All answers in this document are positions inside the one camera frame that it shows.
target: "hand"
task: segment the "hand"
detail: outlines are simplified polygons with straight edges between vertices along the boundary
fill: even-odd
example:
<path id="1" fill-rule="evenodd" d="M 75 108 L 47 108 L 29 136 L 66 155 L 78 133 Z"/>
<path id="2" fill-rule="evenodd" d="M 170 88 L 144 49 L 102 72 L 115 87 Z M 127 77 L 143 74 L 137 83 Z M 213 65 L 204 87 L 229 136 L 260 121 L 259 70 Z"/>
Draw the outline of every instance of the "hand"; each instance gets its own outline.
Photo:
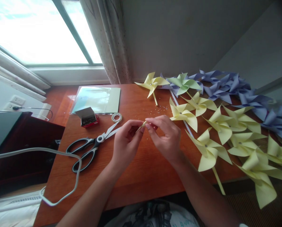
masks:
<path id="1" fill-rule="evenodd" d="M 136 131 L 142 124 L 140 120 L 129 120 L 115 134 L 111 162 L 121 171 L 128 167 L 137 153 L 145 129 L 142 127 L 137 133 Z"/>
<path id="2" fill-rule="evenodd" d="M 146 118 L 145 120 L 149 123 L 145 126 L 156 148 L 171 164 L 179 161 L 183 155 L 182 151 L 180 151 L 181 130 L 179 127 L 166 115 Z M 153 125 L 158 126 L 165 133 L 165 136 L 159 137 Z"/>

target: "electrical socket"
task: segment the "electrical socket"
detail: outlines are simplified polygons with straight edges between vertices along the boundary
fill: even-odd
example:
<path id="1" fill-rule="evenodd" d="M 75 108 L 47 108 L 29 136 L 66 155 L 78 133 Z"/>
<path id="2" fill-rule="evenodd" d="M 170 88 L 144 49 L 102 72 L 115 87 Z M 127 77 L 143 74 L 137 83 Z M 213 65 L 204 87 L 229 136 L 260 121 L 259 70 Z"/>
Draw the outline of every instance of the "electrical socket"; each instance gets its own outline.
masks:
<path id="1" fill-rule="evenodd" d="M 14 106 L 21 107 L 20 105 L 16 105 L 14 103 L 7 102 L 7 104 L 5 105 L 5 107 L 4 107 L 4 109 L 2 111 L 17 112 L 18 110 L 14 110 L 13 109 Z"/>
<path id="2" fill-rule="evenodd" d="M 12 103 L 14 103 L 16 105 L 22 106 L 25 103 L 25 99 L 23 99 L 23 98 L 21 98 L 19 96 L 13 95 L 10 102 L 12 102 Z"/>

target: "scissors blade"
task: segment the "scissors blade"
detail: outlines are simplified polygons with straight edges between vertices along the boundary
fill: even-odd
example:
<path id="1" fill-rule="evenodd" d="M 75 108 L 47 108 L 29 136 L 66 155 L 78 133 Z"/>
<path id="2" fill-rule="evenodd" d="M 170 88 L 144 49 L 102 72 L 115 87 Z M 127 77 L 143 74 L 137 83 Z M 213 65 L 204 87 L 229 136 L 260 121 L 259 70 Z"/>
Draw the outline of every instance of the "scissors blade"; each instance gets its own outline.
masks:
<path id="1" fill-rule="evenodd" d="M 109 138 L 109 134 L 111 133 L 111 131 L 116 127 L 116 125 L 119 123 L 120 121 L 118 121 L 117 123 L 113 124 L 107 131 L 106 133 L 103 134 L 104 138 L 107 139 Z"/>
<path id="2" fill-rule="evenodd" d="M 114 131 L 112 131 L 110 134 L 108 134 L 108 135 L 106 136 L 106 138 L 105 138 L 105 139 L 110 138 L 112 135 L 114 135 L 116 132 L 118 132 L 118 131 L 119 131 L 119 129 L 121 129 L 121 127 L 120 127 L 120 128 L 115 129 Z"/>

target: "window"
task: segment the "window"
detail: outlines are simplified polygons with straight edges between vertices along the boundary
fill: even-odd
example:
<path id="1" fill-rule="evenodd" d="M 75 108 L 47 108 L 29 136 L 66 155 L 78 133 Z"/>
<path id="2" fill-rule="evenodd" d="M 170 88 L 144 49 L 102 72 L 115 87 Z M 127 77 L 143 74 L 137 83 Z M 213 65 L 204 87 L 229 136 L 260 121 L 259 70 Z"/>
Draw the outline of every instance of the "window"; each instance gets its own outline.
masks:
<path id="1" fill-rule="evenodd" d="M 0 50 L 26 67 L 102 65 L 78 0 L 0 0 Z"/>

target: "black scissors handle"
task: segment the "black scissors handle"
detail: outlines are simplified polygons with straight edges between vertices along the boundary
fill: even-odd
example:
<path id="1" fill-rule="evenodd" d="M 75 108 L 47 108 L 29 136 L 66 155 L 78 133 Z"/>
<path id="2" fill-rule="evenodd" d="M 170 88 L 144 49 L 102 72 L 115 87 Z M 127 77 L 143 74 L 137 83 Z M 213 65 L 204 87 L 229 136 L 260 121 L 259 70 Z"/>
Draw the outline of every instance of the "black scissors handle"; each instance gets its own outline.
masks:
<path id="1" fill-rule="evenodd" d="M 90 162 L 83 168 L 80 169 L 80 172 L 84 169 L 86 169 L 91 163 L 92 161 L 94 160 L 94 157 L 96 156 L 96 153 L 97 153 L 97 150 L 98 150 L 98 147 L 99 145 L 101 144 L 100 142 L 97 141 L 97 139 L 93 139 L 95 141 L 95 144 L 93 146 L 93 148 L 91 150 L 89 150 L 88 152 L 84 153 L 82 156 L 81 156 L 81 159 L 82 161 L 88 156 L 88 155 L 93 155 Z M 72 168 L 72 171 L 74 173 L 77 173 L 78 172 L 78 166 L 79 166 L 79 161 L 77 161 L 74 165 L 73 165 L 73 168 Z"/>
<path id="2" fill-rule="evenodd" d="M 66 149 L 65 152 L 68 153 L 68 154 L 73 154 L 75 152 L 84 150 L 87 146 L 93 144 L 95 142 L 95 140 L 96 139 L 89 139 L 89 138 L 82 138 L 82 139 L 76 140 L 70 146 L 68 146 L 68 148 Z M 80 147 L 76 148 L 75 150 L 71 151 L 72 147 L 80 141 L 85 141 L 85 143 L 82 146 L 80 146 Z"/>

